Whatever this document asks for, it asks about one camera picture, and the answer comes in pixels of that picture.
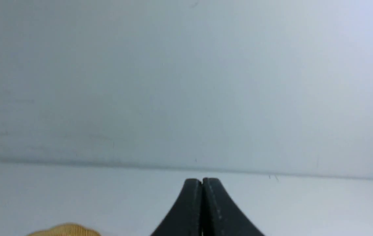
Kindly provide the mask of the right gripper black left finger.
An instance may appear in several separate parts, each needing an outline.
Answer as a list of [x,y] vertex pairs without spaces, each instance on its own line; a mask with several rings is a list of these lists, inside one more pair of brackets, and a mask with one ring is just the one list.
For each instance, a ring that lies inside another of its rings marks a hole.
[[185,180],[173,206],[152,236],[201,236],[202,183]]

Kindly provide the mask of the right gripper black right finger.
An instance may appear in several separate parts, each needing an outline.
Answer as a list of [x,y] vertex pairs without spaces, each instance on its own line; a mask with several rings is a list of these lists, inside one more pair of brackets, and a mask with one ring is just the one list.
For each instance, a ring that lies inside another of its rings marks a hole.
[[204,236],[263,236],[228,194],[218,178],[203,179]]

